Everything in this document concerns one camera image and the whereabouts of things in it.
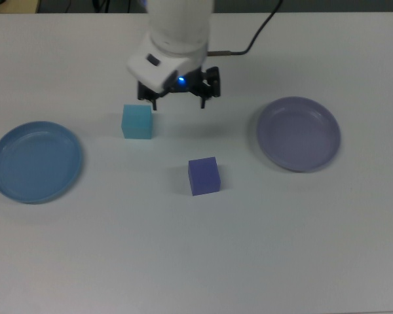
light blue cube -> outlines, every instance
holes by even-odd
[[[150,105],[124,105],[122,132],[126,139],[151,139],[153,115]]]

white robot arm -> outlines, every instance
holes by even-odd
[[[169,92],[192,92],[202,107],[219,96],[218,68],[201,71],[213,9],[214,0],[147,0],[149,31],[127,63],[139,82],[139,99],[156,109],[155,100]]]

black cable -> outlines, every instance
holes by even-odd
[[[263,28],[268,24],[268,22],[271,20],[271,18],[275,15],[275,13],[280,9],[282,3],[284,0],[279,0],[278,4],[275,6],[275,9],[271,12],[271,14],[267,17],[267,19],[262,23],[261,27],[256,31],[255,35],[253,36],[252,40],[250,41],[249,46],[243,50],[243,51],[229,51],[229,50],[224,50],[224,51],[209,51],[208,56],[209,57],[214,57],[214,56],[242,56],[244,54],[247,54],[250,49],[252,49],[253,44],[256,41],[256,38],[259,36],[259,34],[262,32]]]
[[[68,6],[67,6],[66,10],[64,11],[64,13],[68,13],[68,10],[70,9],[70,7],[71,7],[71,0],[69,0]]]
[[[108,13],[110,4],[111,4],[111,0],[106,0],[105,13]]]

blue plate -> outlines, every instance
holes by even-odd
[[[257,140],[276,164],[297,172],[327,166],[341,144],[335,117],[321,104],[302,97],[273,101],[261,113]]]
[[[22,203],[43,203],[65,192],[81,170],[81,147],[66,128],[30,122],[0,140],[0,192]]]

dark blue cube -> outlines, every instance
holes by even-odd
[[[188,175],[193,196],[220,191],[221,180],[215,157],[190,160]]]

